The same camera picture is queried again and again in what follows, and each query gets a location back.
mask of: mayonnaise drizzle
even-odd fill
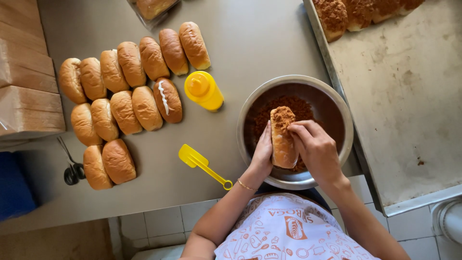
[[[162,96],[162,102],[164,103],[165,113],[168,116],[169,115],[169,105],[167,105],[167,100],[165,99],[164,89],[162,88],[162,82],[163,81],[159,82],[159,90],[160,90],[160,95]]]

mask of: person's right hand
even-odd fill
[[[348,182],[340,168],[335,141],[320,125],[313,120],[299,121],[287,129],[311,176],[322,189]]]

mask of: white tile floor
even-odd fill
[[[403,246],[413,260],[459,260],[462,247],[434,236],[431,230],[430,207],[426,206],[391,218],[375,210],[363,175],[351,177],[355,192],[390,234]],[[345,230],[337,206],[316,188],[326,199],[332,213]],[[199,218],[217,203],[217,199],[121,216],[121,230],[134,248],[160,248],[184,244]]]

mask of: scissors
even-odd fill
[[[69,167],[66,168],[66,170],[64,171],[64,182],[69,186],[77,184],[79,183],[79,180],[83,180],[86,178],[84,172],[84,165],[72,160],[71,154],[69,153],[69,150],[67,149],[66,144],[64,143],[61,136],[57,139],[62,149],[66,153],[67,162],[69,163]]]

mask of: packaged bread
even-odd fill
[[[101,78],[101,66],[97,58],[86,58],[80,63],[80,82],[85,95],[91,100],[106,98],[106,87]]]
[[[123,42],[117,47],[117,59],[122,71],[131,87],[146,85],[146,74],[140,60],[138,45],[132,42]]]
[[[76,105],[71,112],[71,124],[77,139],[86,146],[99,145],[103,140],[96,133],[91,119],[90,104]]]
[[[136,6],[144,19],[151,20],[167,11],[177,2],[178,0],[137,0]]]
[[[115,184],[121,184],[136,178],[135,165],[122,139],[115,139],[104,145],[103,165]]]
[[[106,141],[119,138],[119,128],[111,112],[109,99],[97,99],[91,104],[91,120],[96,133]]]
[[[164,121],[149,87],[137,87],[133,90],[132,105],[136,118],[144,129],[154,131],[162,127]]]
[[[159,44],[152,37],[143,37],[140,41],[141,64],[152,81],[169,78],[170,71],[165,64]]]
[[[210,58],[199,26],[193,22],[183,23],[178,34],[191,65],[198,70],[210,67]]]
[[[143,130],[133,111],[131,91],[125,90],[115,93],[111,98],[110,108],[120,130],[124,134],[130,135]]]
[[[172,72],[177,76],[187,74],[189,64],[178,33],[172,29],[161,30],[159,32],[159,45],[165,63]]]
[[[122,66],[119,64],[117,50],[103,51],[99,60],[101,77],[107,89],[114,93],[130,89],[130,85],[128,85],[123,75]]]
[[[328,43],[342,37],[347,29],[348,17],[341,0],[313,0],[322,30]]]
[[[171,124],[180,122],[183,118],[183,108],[173,82],[158,78],[152,92],[162,117]]]
[[[399,15],[408,15],[419,7],[425,0],[400,0]]]
[[[400,0],[373,0],[372,21],[378,24],[395,16],[400,9]]]
[[[295,122],[295,115],[287,106],[271,110],[272,163],[281,168],[292,169],[298,159],[295,142],[287,127]]]
[[[342,0],[348,16],[346,29],[349,31],[360,31],[371,24],[373,0]]]
[[[80,83],[80,60],[69,58],[61,64],[59,70],[61,91],[74,103],[86,103],[84,89]]]
[[[104,169],[102,152],[102,145],[89,146],[84,152],[85,177],[90,187],[97,191],[110,189],[114,186]]]

